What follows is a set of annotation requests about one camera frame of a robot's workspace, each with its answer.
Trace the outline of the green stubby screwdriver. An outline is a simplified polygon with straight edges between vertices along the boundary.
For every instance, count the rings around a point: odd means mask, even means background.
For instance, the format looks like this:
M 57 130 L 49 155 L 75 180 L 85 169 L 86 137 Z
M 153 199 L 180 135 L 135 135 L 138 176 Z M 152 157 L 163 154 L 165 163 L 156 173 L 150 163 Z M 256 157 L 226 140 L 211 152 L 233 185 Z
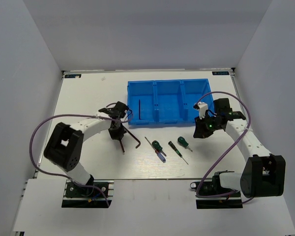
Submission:
M 184 148 L 188 149 L 189 151 L 191 151 L 191 152 L 193 151 L 193 150 L 189 147 L 188 142 L 187 142 L 182 136 L 178 137 L 177 142 L 178 142 L 181 146 L 183 146 Z
M 163 148 L 161 147 L 160 143 L 156 140 L 152 142 L 152 146 L 162 155 L 166 156 L 165 152 L 163 151 Z

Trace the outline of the black green precision screwdriver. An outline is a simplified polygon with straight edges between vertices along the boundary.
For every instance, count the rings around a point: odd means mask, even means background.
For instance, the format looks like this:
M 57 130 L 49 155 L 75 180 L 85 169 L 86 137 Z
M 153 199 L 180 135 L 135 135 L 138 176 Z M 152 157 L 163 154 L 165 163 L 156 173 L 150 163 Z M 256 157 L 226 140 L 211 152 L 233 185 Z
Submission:
M 180 151 L 177 149 L 177 147 L 174 145 L 172 141 L 168 142 L 168 145 L 174 150 L 174 152 L 188 165 L 188 162 L 183 158 Z

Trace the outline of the short dark red hex key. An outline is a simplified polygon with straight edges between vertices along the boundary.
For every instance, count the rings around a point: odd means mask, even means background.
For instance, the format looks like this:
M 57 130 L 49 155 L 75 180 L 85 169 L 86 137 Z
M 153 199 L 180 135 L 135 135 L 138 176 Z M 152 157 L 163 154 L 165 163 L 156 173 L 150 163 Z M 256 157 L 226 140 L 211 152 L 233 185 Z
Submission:
M 119 139 L 119 144 L 120 144 L 120 147 L 121 147 L 121 150 L 122 150 L 122 154 L 125 154 L 125 149 L 124 149 L 124 146 L 123 146 L 123 143 L 122 143 L 122 140 Z

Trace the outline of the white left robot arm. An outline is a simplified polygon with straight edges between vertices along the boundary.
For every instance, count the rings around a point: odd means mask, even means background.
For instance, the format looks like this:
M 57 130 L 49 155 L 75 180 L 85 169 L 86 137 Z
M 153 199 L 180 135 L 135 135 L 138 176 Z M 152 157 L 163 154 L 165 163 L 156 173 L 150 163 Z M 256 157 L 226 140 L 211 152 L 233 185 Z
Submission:
M 105 130 L 108 130 L 112 140 L 121 142 L 126 129 L 120 120 L 128 110 L 126 104 L 118 101 L 114 107 L 98 110 L 95 118 L 74 124 L 60 122 L 55 126 L 45 147 L 44 157 L 77 183 L 77 190 L 83 196 L 89 196 L 94 191 L 94 178 L 80 163 L 83 142 Z

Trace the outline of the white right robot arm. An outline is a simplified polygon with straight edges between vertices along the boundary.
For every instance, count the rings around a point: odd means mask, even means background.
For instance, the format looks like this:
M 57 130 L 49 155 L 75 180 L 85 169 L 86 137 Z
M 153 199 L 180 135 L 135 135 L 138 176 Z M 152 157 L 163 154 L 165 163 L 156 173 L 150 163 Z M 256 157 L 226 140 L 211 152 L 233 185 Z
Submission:
M 214 101 L 214 111 L 205 102 L 198 102 L 194 109 L 194 138 L 208 138 L 217 130 L 225 131 L 234 141 L 241 154 L 247 158 L 241 173 L 234 171 L 215 172 L 210 187 L 201 181 L 198 196 L 208 196 L 212 190 L 218 196 L 229 192 L 241 192 L 246 198 L 281 196 L 284 192 L 286 161 L 281 155 L 272 154 L 248 127 L 248 120 L 240 111 L 233 111 L 227 98 Z

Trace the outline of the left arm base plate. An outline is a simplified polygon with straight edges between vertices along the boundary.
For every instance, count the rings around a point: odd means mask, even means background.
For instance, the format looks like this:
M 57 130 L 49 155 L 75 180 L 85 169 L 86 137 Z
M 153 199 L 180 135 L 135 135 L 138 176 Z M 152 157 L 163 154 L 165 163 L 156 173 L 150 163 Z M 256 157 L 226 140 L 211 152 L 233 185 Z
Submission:
M 113 199 L 114 182 L 112 180 L 95 181 L 94 186 L 98 187 L 106 196 L 110 204 Z M 74 183 L 67 181 L 63 193 L 62 208 L 108 208 L 103 194 L 96 188 L 81 188 Z

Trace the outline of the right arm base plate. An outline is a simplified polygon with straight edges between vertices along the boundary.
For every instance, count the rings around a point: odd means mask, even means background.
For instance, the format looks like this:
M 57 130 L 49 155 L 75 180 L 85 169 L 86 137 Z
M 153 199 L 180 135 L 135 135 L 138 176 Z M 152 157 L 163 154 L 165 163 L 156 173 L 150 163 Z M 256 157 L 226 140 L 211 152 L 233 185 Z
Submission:
M 202 184 L 198 198 L 196 196 L 197 209 L 236 209 L 243 208 L 241 194 L 232 189 L 223 188 L 220 184 L 220 174 L 228 171 L 215 172 L 212 178 L 207 178 Z

